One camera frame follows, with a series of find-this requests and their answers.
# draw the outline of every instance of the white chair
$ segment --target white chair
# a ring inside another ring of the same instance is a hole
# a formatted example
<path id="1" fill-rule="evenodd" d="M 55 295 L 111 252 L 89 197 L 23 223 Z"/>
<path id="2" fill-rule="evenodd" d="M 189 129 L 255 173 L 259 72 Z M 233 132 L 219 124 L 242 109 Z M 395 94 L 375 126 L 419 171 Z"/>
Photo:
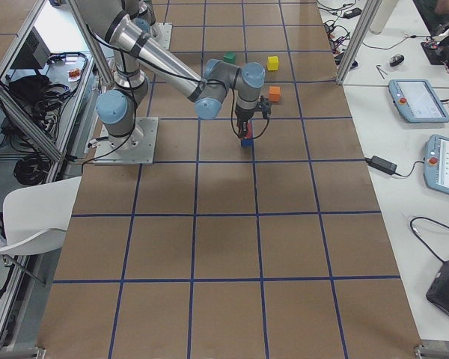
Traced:
<path id="1" fill-rule="evenodd" d="M 6 245 L 0 254 L 35 280 L 45 283 L 13 256 L 42 254 L 61 248 L 81 177 L 12 191 L 3 203 Z"/>

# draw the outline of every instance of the power adapter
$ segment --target power adapter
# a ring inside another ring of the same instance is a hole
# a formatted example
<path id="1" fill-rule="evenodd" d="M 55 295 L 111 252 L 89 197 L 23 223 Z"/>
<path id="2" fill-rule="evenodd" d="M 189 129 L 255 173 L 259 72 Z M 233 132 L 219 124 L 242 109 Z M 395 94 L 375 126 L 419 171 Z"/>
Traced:
<path id="1" fill-rule="evenodd" d="M 381 157 L 373 156 L 371 159 L 367 157 L 366 163 L 369 167 L 375 168 L 381 172 L 384 172 L 385 174 L 392 175 L 396 173 L 397 165 L 395 163 L 386 161 Z"/>

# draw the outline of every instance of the white table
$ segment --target white table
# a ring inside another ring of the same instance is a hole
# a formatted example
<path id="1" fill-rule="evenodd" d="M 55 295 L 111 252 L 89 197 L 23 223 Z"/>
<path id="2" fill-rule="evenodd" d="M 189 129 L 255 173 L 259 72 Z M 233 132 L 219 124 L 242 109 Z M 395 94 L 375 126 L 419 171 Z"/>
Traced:
<path id="1" fill-rule="evenodd" d="M 342 6 L 342 1 L 323 0 L 330 7 Z M 361 9 L 365 0 L 358 0 Z M 335 19 L 321 11 L 323 21 Z M 358 17 L 339 19 L 351 31 Z M 338 37 L 345 34 L 337 29 Z M 367 33 L 367 45 L 389 47 L 406 35 L 429 34 L 412 0 L 400 0 L 380 35 Z M 412 164 L 424 156 L 424 145 L 433 134 L 449 137 L 449 123 L 406 123 L 390 98 L 388 82 L 391 79 L 428 79 L 439 98 L 449 98 L 449 75 L 443 66 L 431 65 L 420 42 L 423 37 L 405 40 L 390 50 L 361 46 L 356 55 L 359 66 L 349 71 L 344 91 L 366 157 L 380 156 L 397 164 L 397 171 L 407 174 Z M 395 68 L 388 64 L 396 54 L 405 57 Z M 376 65 L 388 73 L 383 79 Z M 449 113 L 449 104 L 445 105 Z M 441 267 L 441 263 L 414 237 L 409 220 L 422 215 L 449 225 L 449 195 L 428 188 L 424 182 L 423 165 L 417 165 L 406 179 L 390 177 L 370 168 L 370 175 L 379 201 L 386 229 L 406 289 L 412 315 L 422 340 L 449 341 L 449 317 L 426 300 L 426 292 Z M 449 260 L 449 232 L 419 221 L 417 226 L 424 240 L 444 259 Z"/>
<path id="2" fill-rule="evenodd" d="M 358 0 L 356 6 L 363 8 L 365 0 Z M 327 0 L 328 6 L 339 7 L 342 1 Z M 323 21 L 336 19 L 336 16 L 321 10 Z M 359 17 L 352 19 L 339 19 L 336 25 L 342 25 L 352 33 L 356 27 Z M 338 28 L 335 32 L 337 37 L 345 34 L 343 29 Z M 406 35 L 426 36 L 429 32 L 419 15 L 412 0 L 400 0 L 394 9 L 381 34 L 375 35 L 370 32 L 366 34 L 364 42 L 370 46 L 388 48 L 401 41 Z M 349 71 L 344 80 L 345 85 L 383 85 L 387 86 L 391 79 L 429 79 L 433 87 L 449 88 L 449 74 L 444 66 L 431 65 L 421 48 L 421 42 L 425 37 L 410 38 L 397 45 L 393 49 L 381 50 L 370 49 L 361 45 L 356 60 L 359 66 Z M 404 55 L 404 62 L 397 66 L 389 66 L 389 60 L 396 54 Z M 376 65 L 388 73 L 383 79 Z"/>
<path id="3" fill-rule="evenodd" d="M 449 137 L 447 124 L 410 124 L 397 113 L 384 87 L 345 86 L 346 97 L 366 157 L 380 156 L 407 174 L 424 156 L 432 134 Z M 449 96 L 449 90 L 438 90 Z M 422 215 L 449 225 L 449 194 L 428 188 L 423 165 L 407 179 L 390 177 L 370 168 L 370 175 L 391 240 L 399 272 L 421 339 L 449 341 L 449 317 L 426 300 L 426 292 L 441 263 L 413 236 L 409 220 Z M 449 232 L 417 223 L 424 240 L 449 260 Z"/>

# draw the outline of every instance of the blue joint cap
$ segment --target blue joint cap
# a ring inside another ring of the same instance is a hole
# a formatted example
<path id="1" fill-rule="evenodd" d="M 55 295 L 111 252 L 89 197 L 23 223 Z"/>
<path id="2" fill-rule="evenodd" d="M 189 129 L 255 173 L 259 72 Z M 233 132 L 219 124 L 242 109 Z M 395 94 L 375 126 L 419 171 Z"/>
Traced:
<path id="1" fill-rule="evenodd" d="M 204 97 L 195 103 L 196 114 L 204 120 L 212 120 L 221 109 L 222 103 L 212 97 Z"/>
<path id="2" fill-rule="evenodd" d="M 218 62 L 221 62 L 221 60 L 216 60 L 215 58 L 212 58 L 207 62 L 207 68 L 205 69 L 203 74 L 203 77 L 205 79 L 208 79 L 208 77 L 210 77 L 211 71 L 213 71 Z"/>
<path id="3" fill-rule="evenodd" d="M 128 101 L 118 90 L 110 90 L 97 99 L 97 113 L 106 125 L 120 122 L 128 111 Z"/>
<path id="4" fill-rule="evenodd" d="M 264 67 L 257 62 L 248 62 L 241 70 L 242 79 L 252 88 L 262 88 L 265 75 Z"/>
<path id="5" fill-rule="evenodd" d="M 141 30 L 143 30 L 144 32 L 150 33 L 150 24 L 148 23 L 148 21 L 143 20 L 139 17 L 137 17 L 134 21 L 135 21 L 135 25 L 137 25 Z"/>

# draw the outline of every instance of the tablet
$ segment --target tablet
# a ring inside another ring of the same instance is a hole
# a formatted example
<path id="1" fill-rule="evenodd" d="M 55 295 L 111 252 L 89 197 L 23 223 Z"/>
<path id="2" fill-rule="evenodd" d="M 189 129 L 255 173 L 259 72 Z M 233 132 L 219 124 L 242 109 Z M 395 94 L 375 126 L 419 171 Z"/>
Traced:
<path id="1" fill-rule="evenodd" d="M 448 113 L 427 80 L 390 80 L 389 93 L 407 122 L 449 122 Z"/>
<path id="2" fill-rule="evenodd" d="M 449 138 L 432 135 L 427 142 L 424 178 L 430 188 L 449 194 Z"/>

